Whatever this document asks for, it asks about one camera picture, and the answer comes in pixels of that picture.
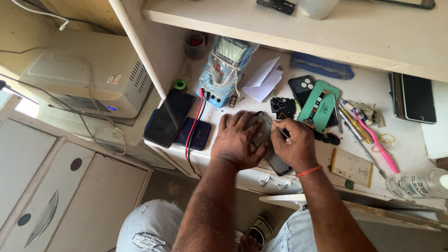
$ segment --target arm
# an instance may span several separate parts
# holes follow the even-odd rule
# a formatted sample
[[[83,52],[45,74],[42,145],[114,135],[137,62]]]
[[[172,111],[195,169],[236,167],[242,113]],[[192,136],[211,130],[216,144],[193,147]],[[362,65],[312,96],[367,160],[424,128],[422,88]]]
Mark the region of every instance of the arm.
[[[292,142],[286,142],[278,130],[271,129],[275,152],[296,173],[319,165],[311,129],[292,119],[274,121],[273,124],[287,129],[291,135]],[[319,251],[376,251],[322,170],[300,176],[299,179],[310,209]]]
[[[235,240],[234,200],[237,172],[255,167],[266,153],[267,143],[254,152],[250,143],[261,121],[247,127],[252,113],[240,111],[226,122],[222,116],[207,171],[191,196],[173,252],[228,252]]]

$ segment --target pink brush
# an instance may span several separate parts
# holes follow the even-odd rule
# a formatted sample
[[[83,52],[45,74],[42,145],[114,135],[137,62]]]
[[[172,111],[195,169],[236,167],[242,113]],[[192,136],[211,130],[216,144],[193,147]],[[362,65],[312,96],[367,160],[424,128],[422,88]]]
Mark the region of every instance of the pink brush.
[[[391,156],[389,156],[389,154],[386,152],[386,150],[384,148],[382,148],[381,143],[378,141],[378,137],[376,137],[375,133],[373,131],[371,131],[369,128],[367,128],[367,126],[362,122],[361,119],[358,118],[357,113],[355,112],[355,118],[356,120],[358,120],[359,124],[361,124],[361,126],[367,131],[369,132],[369,134],[372,136],[373,141],[376,144],[376,147],[378,147],[379,150],[381,150],[381,154],[383,155],[384,159],[386,160],[386,162],[389,164],[389,166],[391,167],[392,171],[394,173],[399,173],[398,168],[395,165],[395,162],[393,161],[393,159],[391,158]]]

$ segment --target floor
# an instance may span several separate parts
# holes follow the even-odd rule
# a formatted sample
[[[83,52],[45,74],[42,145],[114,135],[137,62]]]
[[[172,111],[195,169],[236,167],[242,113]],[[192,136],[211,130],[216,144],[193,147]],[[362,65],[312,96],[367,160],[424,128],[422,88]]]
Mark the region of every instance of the floor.
[[[152,199],[168,200],[185,211],[197,183],[197,179],[181,173],[155,171],[142,202]],[[268,211],[274,217],[273,234],[276,235],[294,210],[261,202],[258,200],[260,196],[261,194],[237,189],[236,229],[244,233],[259,213]],[[358,224],[379,252],[448,251],[448,230],[445,229],[437,232],[364,221],[358,221]]]

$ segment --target cabinet handle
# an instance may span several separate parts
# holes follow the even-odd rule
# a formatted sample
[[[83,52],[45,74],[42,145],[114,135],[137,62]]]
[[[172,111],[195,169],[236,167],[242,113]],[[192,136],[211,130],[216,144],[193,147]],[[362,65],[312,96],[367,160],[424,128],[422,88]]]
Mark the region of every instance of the cabinet handle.
[[[276,188],[279,191],[286,191],[289,188],[290,185],[291,185],[291,181],[288,181],[284,185],[276,184]]]
[[[267,185],[267,183],[269,182],[270,178],[271,177],[269,175],[266,175],[266,177],[264,179],[258,180],[258,184],[260,184],[261,187],[265,187]]]
[[[53,220],[53,217],[55,216],[58,201],[59,201],[59,193],[56,190],[56,192],[53,194],[53,197],[50,199],[50,202],[48,203],[46,209],[46,212],[49,212],[48,218],[45,221],[41,221],[38,223],[37,227],[34,229],[33,233],[28,238],[28,241],[25,244],[25,248],[30,246],[35,240],[37,240],[37,238],[39,238],[39,236],[50,225],[50,223]]]

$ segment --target white paper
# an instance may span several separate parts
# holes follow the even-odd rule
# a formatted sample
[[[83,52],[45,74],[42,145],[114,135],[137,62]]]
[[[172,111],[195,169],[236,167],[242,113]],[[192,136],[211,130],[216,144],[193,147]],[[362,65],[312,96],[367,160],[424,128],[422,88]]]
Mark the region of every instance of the white paper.
[[[262,102],[281,80],[283,72],[277,70],[280,65],[277,64],[279,58],[264,62],[241,89],[258,102]]]

